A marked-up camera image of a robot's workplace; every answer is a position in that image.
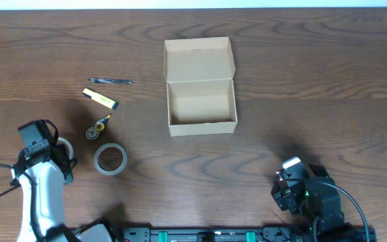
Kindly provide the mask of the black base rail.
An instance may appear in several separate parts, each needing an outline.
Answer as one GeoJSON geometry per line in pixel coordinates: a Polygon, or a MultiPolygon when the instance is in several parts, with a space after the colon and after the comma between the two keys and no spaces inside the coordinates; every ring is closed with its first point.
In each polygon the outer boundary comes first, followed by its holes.
{"type": "Polygon", "coordinates": [[[261,227],[244,229],[168,229],[147,227],[107,228],[103,224],[78,230],[75,236],[80,241],[125,241],[125,242],[286,242],[286,241],[376,241],[375,230],[366,235],[363,228],[346,225],[343,228],[317,233],[306,227],[261,227]]]}

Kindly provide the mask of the white tape roll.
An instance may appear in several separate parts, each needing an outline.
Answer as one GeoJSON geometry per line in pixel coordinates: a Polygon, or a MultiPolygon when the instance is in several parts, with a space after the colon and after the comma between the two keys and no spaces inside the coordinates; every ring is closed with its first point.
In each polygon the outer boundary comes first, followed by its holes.
{"type": "Polygon", "coordinates": [[[67,139],[62,137],[58,138],[58,142],[62,143],[67,148],[69,159],[74,159],[74,150],[72,144],[67,139]]]}

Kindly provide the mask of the yellow highlighter marker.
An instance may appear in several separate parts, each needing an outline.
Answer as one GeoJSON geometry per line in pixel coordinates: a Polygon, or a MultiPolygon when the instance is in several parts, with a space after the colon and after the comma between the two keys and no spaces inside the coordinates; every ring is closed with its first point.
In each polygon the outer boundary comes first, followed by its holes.
{"type": "Polygon", "coordinates": [[[109,108],[109,109],[112,109],[112,110],[115,110],[117,107],[118,107],[118,102],[105,96],[105,95],[102,95],[100,94],[99,92],[96,92],[92,89],[89,89],[89,88],[85,88],[82,92],[82,94],[90,99],[92,99],[93,101],[109,108]]]}

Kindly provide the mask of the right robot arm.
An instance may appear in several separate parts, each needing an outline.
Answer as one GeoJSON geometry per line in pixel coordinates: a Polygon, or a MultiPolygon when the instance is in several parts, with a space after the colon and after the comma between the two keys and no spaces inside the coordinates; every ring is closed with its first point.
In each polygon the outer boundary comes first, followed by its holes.
{"type": "Polygon", "coordinates": [[[344,189],[337,186],[325,167],[303,163],[293,157],[276,172],[271,195],[283,211],[303,217],[304,223],[279,228],[282,241],[376,241],[360,205],[344,189]],[[345,221],[341,196],[346,196],[358,211],[362,226],[345,221]]]}

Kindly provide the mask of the black ballpoint pen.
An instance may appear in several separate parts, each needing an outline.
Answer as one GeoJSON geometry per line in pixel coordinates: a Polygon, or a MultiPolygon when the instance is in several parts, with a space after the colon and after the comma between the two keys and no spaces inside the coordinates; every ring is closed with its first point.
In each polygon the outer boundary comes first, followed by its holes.
{"type": "Polygon", "coordinates": [[[89,78],[92,83],[117,83],[117,84],[133,84],[133,81],[125,79],[105,79],[105,78],[89,78]]]}

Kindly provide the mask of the yellow black correction tape dispenser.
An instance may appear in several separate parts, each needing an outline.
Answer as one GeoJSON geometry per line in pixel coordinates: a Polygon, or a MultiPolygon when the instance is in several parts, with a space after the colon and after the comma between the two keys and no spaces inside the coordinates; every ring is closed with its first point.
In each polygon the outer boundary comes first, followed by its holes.
{"type": "Polygon", "coordinates": [[[85,131],[85,137],[88,140],[97,140],[107,129],[108,122],[112,118],[111,114],[90,125],[85,131]]]}

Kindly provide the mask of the clear tape roll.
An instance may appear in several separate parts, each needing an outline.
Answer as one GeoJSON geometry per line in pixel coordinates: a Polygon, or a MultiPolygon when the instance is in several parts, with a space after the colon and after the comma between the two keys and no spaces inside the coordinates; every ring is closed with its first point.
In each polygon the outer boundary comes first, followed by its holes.
{"type": "Polygon", "coordinates": [[[107,176],[113,176],[113,175],[117,175],[119,173],[121,173],[125,167],[127,166],[128,164],[128,154],[125,150],[125,148],[122,146],[122,145],[119,145],[117,143],[106,143],[102,146],[100,146],[100,148],[98,148],[94,154],[94,157],[93,157],[93,164],[96,168],[96,170],[98,172],[100,172],[101,174],[103,175],[107,175],[107,176]],[[110,148],[115,148],[117,150],[119,150],[119,152],[121,152],[122,154],[122,161],[121,161],[121,164],[109,171],[109,170],[105,170],[100,164],[99,164],[99,156],[107,149],[110,149],[110,148]]]}

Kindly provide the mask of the open brown cardboard box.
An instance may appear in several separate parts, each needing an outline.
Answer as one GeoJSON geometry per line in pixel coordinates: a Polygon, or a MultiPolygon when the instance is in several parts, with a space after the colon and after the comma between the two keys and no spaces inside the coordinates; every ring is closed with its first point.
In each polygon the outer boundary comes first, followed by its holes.
{"type": "Polygon", "coordinates": [[[230,38],[164,41],[171,136],[230,134],[238,124],[230,38]]]}

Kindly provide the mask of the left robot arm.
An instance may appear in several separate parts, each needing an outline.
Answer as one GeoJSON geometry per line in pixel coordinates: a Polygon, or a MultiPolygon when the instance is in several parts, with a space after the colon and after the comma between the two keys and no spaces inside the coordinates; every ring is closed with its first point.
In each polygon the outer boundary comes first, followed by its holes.
{"type": "Polygon", "coordinates": [[[58,138],[24,138],[25,149],[11,166],[15,183],[23,192],[21,229],[18,241],[115,241],[103,221],[83,229],[65,223],[63,188],[72,182],[73,148],[58,138]]]}

